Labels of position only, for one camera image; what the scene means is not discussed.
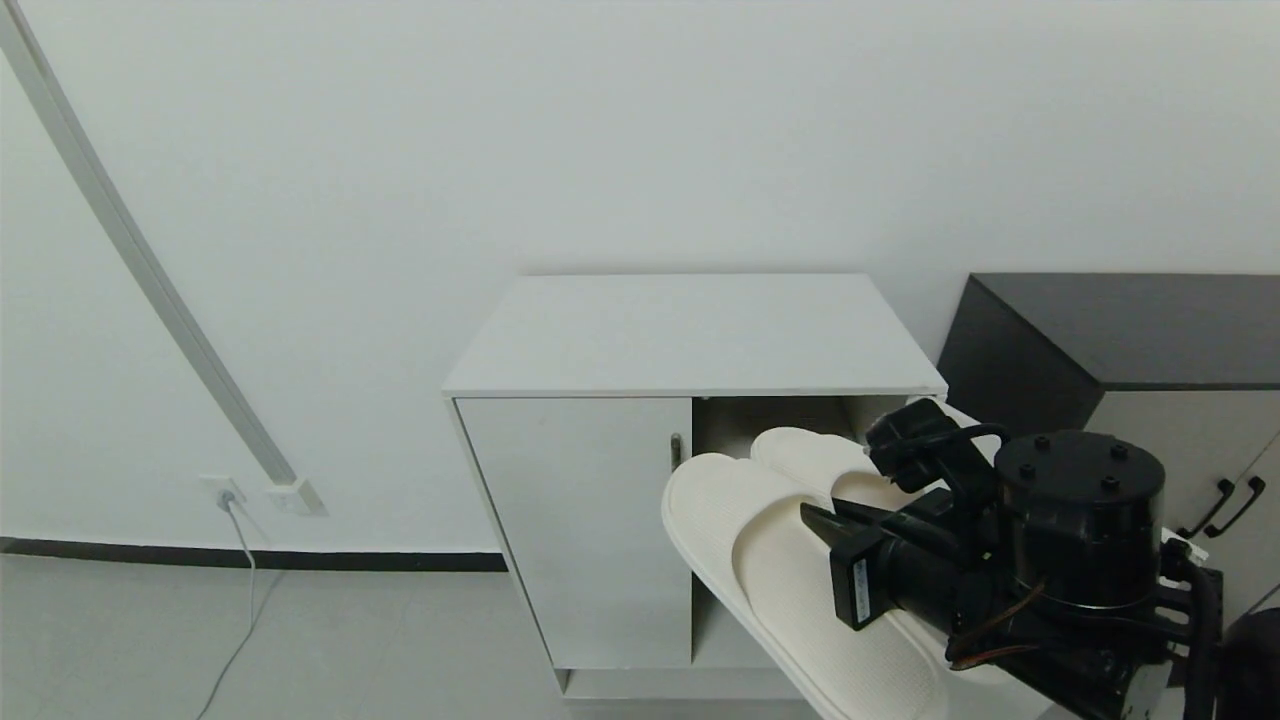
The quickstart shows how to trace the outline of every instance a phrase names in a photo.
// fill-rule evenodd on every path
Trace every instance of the black cabinet top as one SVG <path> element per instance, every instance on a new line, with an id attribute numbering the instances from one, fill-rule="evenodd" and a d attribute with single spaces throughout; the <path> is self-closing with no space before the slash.
<path id="1" fill-rule="evenodd" d="M 1280 388 L 1280 277 L 983 273 L 1108 389 Z"/>

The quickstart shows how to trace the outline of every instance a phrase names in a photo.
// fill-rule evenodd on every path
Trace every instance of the floor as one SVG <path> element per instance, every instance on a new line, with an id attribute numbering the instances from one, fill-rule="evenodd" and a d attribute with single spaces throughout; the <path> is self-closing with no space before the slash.
<path id="1" fill-rule="evenodd" d="M 195 719 L 243 637 L 247 582 L 0 557 L 0 717 Z M 568 719 L 503 573 L 264 570 L 257 596 L 206 720 Z"/>

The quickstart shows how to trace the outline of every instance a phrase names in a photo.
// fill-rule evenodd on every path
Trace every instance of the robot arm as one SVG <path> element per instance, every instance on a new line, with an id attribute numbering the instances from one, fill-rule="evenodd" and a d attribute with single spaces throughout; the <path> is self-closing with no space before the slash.
<path id="1" fill-rule="evenodd" d="M 983 434 L 1005 441 L 993 464 L 970 442 Z M 1161 542 L 1165 473 L 1151 454 L 1094 433 L 959 428 L 929 400 L 882 418 L 867 443 L 901 489 L 948 489 L 897 512 L 801 506 L 831 548 L 845 624 L 904 609 L 946 633 L 952 669 L 992 662 L 1089 720 L 1144 717 L 1185 647 L 1184 719 L 1212 717 L 1221 575 Z"/>

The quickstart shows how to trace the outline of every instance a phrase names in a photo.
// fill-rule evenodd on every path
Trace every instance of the black drawer handle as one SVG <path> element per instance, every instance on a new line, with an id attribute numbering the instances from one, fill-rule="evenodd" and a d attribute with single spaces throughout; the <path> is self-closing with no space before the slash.
<path id="1" fill-rule="evenodd" d="M 680 433 L 673 433 L 671 436 L 671 471 L 675 473 L 676 468 L 685 460 L 685 441 L 680 437 Z"/>
<path id="2" fill-rule="evenodd" d="M 1222 497 L 1217 498 L 1217 502 L 1213 503 L 1213 507 L 1211 507 L 1210 511 L 1204 514 L 1203 518 L 1201 518 L 1199 523 L 1196 523 L 1194 528 L 1189 530 L 1187 528 L 1178 528 L 1179 536 L 1181 536 L 1185 539 L 1192 539 L 1193 537 L 1198 536 L 1199 532 L 1204 529 L 1204 525 L 1208 525 L 1208 521 L 1213 519 L 1213 515 L 1217 515 L 1217 511 L 1221 510 L 1224 505 L 1226 505 L 1226 501 L 1231 497 L 1231 493 L 1235 492 L 1235 483 L 1233 483 L 1226 478 L 1222 478 L 1221 480 L 1217 482 L 1217 491 L 1222 493 Z"/>
<path id="3" fill-rule="evenodd" d="M 1231 519 L 1228 520 L 1226 524 L 1222 525 L 1221 528 L 1219 528 L 1217 525 L 1210 525 L 1204 528 L 1206 537 L 1216 538 L 1217 536 L 1225 533 L 1226 530 L 1230 530 L 1231 525 L 1234 525 L 1235 521 L 1239 520 L 1240 516 L 1249 510 L 1249 507 L 1253 507 L 1253 503 L 1257 502 L 1260 497 L 1262 497 L 1262 491 L 1267 489 L 1267 484 L 1262 482 L 1262 478 L 1253 475 L 1252 478 L 1249 478 L 1249 489 L 1253 491 L 1253 495 L 1249 496 L 1249 500 L 1244 501 L 1244 506 L 1240 507 L 1240 510 L 1235 515 L 1233 515 Z"/>

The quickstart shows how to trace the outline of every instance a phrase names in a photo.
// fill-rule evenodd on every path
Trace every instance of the wall outlet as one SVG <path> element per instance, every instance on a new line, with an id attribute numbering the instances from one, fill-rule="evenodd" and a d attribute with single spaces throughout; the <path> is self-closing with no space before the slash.
<path id="1" fill-rule="evenodd" d="M 209 498 L 216 505 L 218 498 L 223 495 L 223 491 L 230 491 L 236 496 L 236 502 L 244 505 L 244 493 L 239 491 L 236 480 L 230 479 L 228 475 L 200 475 L 196 479 L 200 483 L 200 488 L 209 495 Z"/>
<path id="2" fill-rule="evenodd" d="M 266 489 L 266 497 L 280 512 L 292 515 L 328 515 L 324 502 L 316 493 L 311 480 L 298 478 L 292 486 L 273 486 Z"/>

